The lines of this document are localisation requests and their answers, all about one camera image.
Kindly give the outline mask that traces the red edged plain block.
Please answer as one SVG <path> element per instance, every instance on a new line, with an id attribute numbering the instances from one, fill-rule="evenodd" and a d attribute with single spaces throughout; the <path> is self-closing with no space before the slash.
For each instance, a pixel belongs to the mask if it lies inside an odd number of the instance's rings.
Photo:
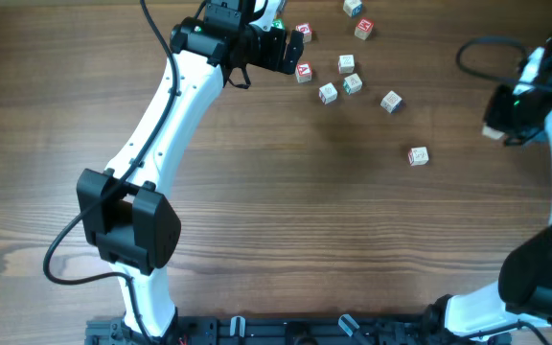
<path id="1" fill-rule="evenodd" d="M 338 59 L 338 73 L 352 74 L 355 70 L 355 58 L 353 55 L 342 55 Z"/>

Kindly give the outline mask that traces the plain red trimmed block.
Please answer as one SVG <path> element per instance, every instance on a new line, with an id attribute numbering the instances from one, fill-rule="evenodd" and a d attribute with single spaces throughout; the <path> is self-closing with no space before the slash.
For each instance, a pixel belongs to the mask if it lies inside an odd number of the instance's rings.
<path id="1" fill-rule="evenodd" d="M 323 104 L 329 104 L 337 99 L 337 90 L 335 86 L 329 82 L 319 88 L 319 98 Z"/>

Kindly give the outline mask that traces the plain wooden picture block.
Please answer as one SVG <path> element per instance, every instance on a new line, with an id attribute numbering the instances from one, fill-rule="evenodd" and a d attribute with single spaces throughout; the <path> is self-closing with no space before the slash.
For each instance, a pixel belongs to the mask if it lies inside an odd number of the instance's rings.
<path id="1" fill-rule="evenodd" d="M 429 161 L 427 147 L 411 148 L 407 156 L 410 166 L 422 166 Z"/>

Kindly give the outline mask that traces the red Y letter block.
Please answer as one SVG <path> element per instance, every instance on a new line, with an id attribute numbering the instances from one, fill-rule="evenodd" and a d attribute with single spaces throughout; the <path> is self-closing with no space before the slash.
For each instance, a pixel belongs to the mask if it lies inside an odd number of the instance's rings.
<path id="1" fill-rule="evenodd" d="M 505 135 L 504 132 L 496 130 L 487 125 L 483 126 L 481 133 L 483 136 L 492 140 L 500 140 Z"/>

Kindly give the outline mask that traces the green edged plain block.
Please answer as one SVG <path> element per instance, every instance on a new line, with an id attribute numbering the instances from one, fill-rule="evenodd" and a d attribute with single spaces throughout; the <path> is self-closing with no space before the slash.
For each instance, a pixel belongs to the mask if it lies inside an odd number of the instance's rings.
<path id="1" fill-rule="evenodd" d="M 361 87 L 362 80 L 358 74 L 349 75 L 344 79 L 343 88 L 348 95 L 358 92 Z"/>

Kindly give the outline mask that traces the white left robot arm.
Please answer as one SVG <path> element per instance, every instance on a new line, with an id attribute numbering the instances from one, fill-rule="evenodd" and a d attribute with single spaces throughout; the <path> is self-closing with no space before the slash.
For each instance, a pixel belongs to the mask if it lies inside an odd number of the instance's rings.
<path id="1" fill-rule="evenodd" d="M 293 75 L 311 34 L 256 21 L 187 17 L 172 30 L 161 84 L 138 127 L 103 172 L 85 170 L 77 195 L 86 240 L 118 279 L 126 313 L 92 321 L 88 344 L 170 344 L 176 306 L 166 265 L 181 232 L 168 201 L 204 113 L 232 70 L 255 65 Z"/>

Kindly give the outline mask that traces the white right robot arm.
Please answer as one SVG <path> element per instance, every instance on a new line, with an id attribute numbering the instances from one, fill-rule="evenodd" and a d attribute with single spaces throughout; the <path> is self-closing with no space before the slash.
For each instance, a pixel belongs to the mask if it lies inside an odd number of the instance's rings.
<path id="1" fill-rule="evenodd" d="M 481 45 L 517 50 L 516 75 L 493 75 L 465 63 L 467 51 Z M 455 63 L 462 72 L 497 84 L 483 116 L 485 136 L 506 147 L 546 146 L 548 221 L 506 256 L 495 282 L 436 300 L 405 329 L 422 344 L 508 344 L 522 330 L 545 344 L 542 330 L 552 328 L 552 33 L 533 50 L 510 37 L 474 38 L 459 48 Z"/>

